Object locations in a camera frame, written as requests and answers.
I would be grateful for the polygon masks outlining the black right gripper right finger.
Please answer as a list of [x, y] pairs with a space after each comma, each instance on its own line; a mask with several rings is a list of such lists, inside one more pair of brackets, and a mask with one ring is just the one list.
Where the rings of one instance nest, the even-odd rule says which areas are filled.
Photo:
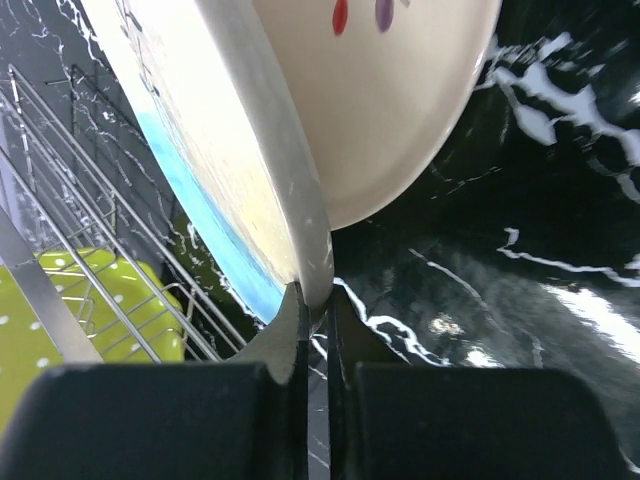
[[413, 366], [336, 289], [328, 310], [334, 479], [628, 479], [596, 395], [560, 370]]

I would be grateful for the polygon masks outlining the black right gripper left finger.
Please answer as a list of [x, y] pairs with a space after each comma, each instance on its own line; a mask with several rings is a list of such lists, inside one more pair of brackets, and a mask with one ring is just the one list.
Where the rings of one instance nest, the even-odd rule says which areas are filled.
[[68, 365], [27, 389], [1, 441], [5, 479], [304, 479], [309, 311], [219, 363]]

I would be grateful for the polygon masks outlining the green dotted scalloped plate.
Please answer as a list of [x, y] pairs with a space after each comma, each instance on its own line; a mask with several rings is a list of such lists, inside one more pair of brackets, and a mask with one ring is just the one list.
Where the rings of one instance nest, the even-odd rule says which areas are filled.
[[[139, 269], [162, 291], [152, 293], [137, 270], [104, 249], [78, 251], [129, 321], [164, 362], [185, 359], [183, 328], [168, 307], [179, 301], [145, 263]], [[111, 363], [149, 362], [151, 357], [129, 333], [110, 304], [63, 251], [40, 256], [39, 263], [102, 358]], [[24, 390], [40, 372], [62, 357], [37, 320], [6, 267], [1, 268], [1, 426], [11, 418]]]

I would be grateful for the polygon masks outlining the metal wire dish rack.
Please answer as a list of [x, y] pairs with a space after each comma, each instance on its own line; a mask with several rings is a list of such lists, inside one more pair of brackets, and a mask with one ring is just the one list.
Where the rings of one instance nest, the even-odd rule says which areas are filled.
[[179, 301], [169, 306], [183, 328], [187, 361], [219, 361], [246, 342], [238, 314], [213, 296], [217, 272], [133, 119], [115, 75], [73, 66], [66, 79], [34, 85], [10, 66], [1, 81], [1, 114], [9, 144], [3, 169], [16, 183], [22, 230], [36, 258], [71, 255], [129, 333], [164, 362], [78, 254], [104, 249], [137, 270], [152, 293], [162, 291], [147, 264]]

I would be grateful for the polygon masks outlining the cream beige floral plate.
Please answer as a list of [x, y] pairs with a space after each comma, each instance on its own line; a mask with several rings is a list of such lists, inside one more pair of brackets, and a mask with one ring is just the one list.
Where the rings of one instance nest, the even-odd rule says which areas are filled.
[[321, 307], [334, 275], [300, 68], [324, 1], [87, 1], [99, 46], [163, 172], [262, 321], [289, 283]]

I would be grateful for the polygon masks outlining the cream pink branch plate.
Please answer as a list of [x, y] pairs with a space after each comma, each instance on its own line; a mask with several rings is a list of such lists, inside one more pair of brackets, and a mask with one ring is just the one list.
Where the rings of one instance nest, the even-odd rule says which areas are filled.
[[478, 80], [491, 0], [259, 1], [330, 225], [380, 211], [421, 175]]

